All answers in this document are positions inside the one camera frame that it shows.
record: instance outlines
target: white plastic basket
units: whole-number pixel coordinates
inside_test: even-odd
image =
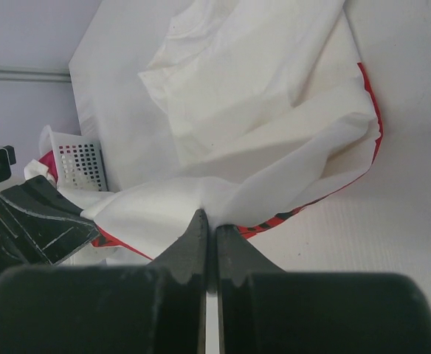
[[[40,137],[43,156],[53,150],[58,171],[57,187],[106,191],[100,143],[85,136],[55,133],[46,126]]]

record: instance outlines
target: red cloth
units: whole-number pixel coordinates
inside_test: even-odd
[[[46,153],[44,157],[38,160],[38,162],[47,166],[48,173],[53,176],[56,182],[58,182],[58,171],[56,169],[55,155],[53,155],[53,151]]]

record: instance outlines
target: gray wall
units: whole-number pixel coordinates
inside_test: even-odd
[[[0,0],[0,66],[67,69],[100,2]],[[47,124],[79,132],[71,84],[0,81],[0,144],[15,147],[15,174],[39,157],[38,137]]]

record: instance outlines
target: white fabric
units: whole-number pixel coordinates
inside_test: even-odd
[[[254,226],[366,173],[379,125],[342,5],[196,0],[175,17],[140,77],[183,168],[83,216],[156,257],[200,207],[212,227]]]
[[[148,258],[124,247],[116,248],[115,252],[106,258],[106,265],[108,266],[144,266],[149,262]]]
[[[117,251],[117,247],[97,248],[92,244],[88,244],[73,254],[70,258],[64,260],[61,263],[61,266],[92,266],[94,264],[99,264],[104,260],[107,262],[107,259],[109,257],[113,257]]]
[[[49,171],[49,168],[47,166],[38,162],[37,160],[32,160],[24,168],[24,177],[25,177],[25,180],[28,181],[29,179],[32,179],[38,176],[43,176],[47,179],[48,182],[50,182],[53,185],[53,187],[56,187],[55,177],[53,177],[53,175],[50,174],[48,171]]]
[[[103,199],[114,195],[112,192],[99,192],[93,190],[74,190],[67,187],[59,187],[58,192],[81,209],[87,209]]]

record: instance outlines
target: red stripe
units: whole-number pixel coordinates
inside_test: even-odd
[[[115,242],[117,245],[119,246],[123,246],[126,247],[127,249],[130,249],[131,251],[134,251],[135,253],[140,254],[141,256],[149,259],[149,260],[153,260],[152,258],[150,258],[149,256],[147,256],[146,254],[143,254],[142,252],[140,252],[139,250],[135,249],[134,247],[129,246],[127,243],[122,242],[121,240],[116,239],[114,236],[110,235],[108,232],[102,230],[99,226],[97,227],[100,231],[100,233],[107,238],[108,240]]]
[[[99,236],[97,239],[91,242],[91,244],[94,247],[115,247],[120,246],[118,243],[115,243],[114,241],[109,240],[108,238],[104,236]]]
[[[373,153],[373,160],[371,161],[371,164],[373,164],[373,163],[374,163],[374,161],[375,161],[375,159],[376,159],[376,157],[378,156],[379,147],[381,146],[381,143],[382,143],[382,140],[383,140],[383,134],[384,134],[384,130],[383,130],[383,121],[382,121],[382,118],[381,118],[381,111],[379,110],[378,101],[376,101],[375,94],[374,94],[374,92],[373,92],[373,89],[371,88],[370,79],[368,78],[368,74],[367,74],[367,72],[366,72],[366,70],[365,70],[365,67],[363,66],[363,63],[358,63],[358,67],[360,68],[360,71],[362,72],[362,75],[363,75],[363,80],[365,81],[365,90],[366,90],[366,91],[370,94],[370,96],[371,96],[371,101],[373,102],[373,106],[374,106],[374,108],[375,108],[376,116],[378,117],[379,138],[376,140],[376,147],[375,147],[375,151],[374,151],[374,153]],[[292,216],[294,216],[294,215],[298,214],[299,212],[303,211],[303,209],[304,209],[304,208],[306,208],[306,207],[308,207],[308,206],[310,206],[310,205],[312,205],[312,204],[316,204],[317,202],[319,202],[319,201],[321,201],[321,200],[323,200],[323,199],[327,198],[328,196],[330,196],[330,195],[332,195],[332,194],[334,194],[334,193],[337,193],[337,192],[339,192],[340,190],[343,190],[344,188],[346,188],[346,187],[350,186],[351,184],[353,184],[354,182],[358,181],[358,180],[359,180],[361,177],[363,177],[364,175],[365,175],[365,174],[361,175],[361,176],[360,176],[360,177],[358,177],[355,181],[350,182],[350,183],[349,183],[349,184],[347,184],[346,186],[344,186],[344,187],[340,188],[339,190],[336,190],[335,192],[333,192],[333,193],[331,193],[331,194],[329,194],[329,195],[326,195],[325,197],[323,197],[323,198],[319,199],[318,201],[314,201],[314,202],[312,202],[312,203],[306,204],[305,206],[302,206],[301,208],[296,208],[296,209],[292,210],[292,211],[291,211]],[[279,218],[277,218],[277,217],[275,216],[274,218],[272,218],[272,219],[268,220],[266,223],[267,223],[267,224],[269,224],[269,225],[276,224],[276,226],[277,226],[277,225],[282,224],[284,221],[286,221],[286,220],[284,220],[284,221],[279,222],[279,220],[280,220],[280,219],[279,219]],[[261,230],[261,231],[258,231],[258,228],[257,228],[257,227],[250,228],[250,229],[256,229],[256,231],[248,232],[248,230],[247,230],[247,228],[246,228],[246,227],[238,226],[238,230],[241,232],[241,234],[242,234],[242,235],[243,235],[247,240],[248,240],[248,239],[250,239],[250,238],[252,238],[252,237],[254,237],[254,236],[256,236],[256,235],[257,235],[258,233],[260,233],[260,232],[264,232],[264,231],[269,230],[269,229],[263,229],[263,230]]]

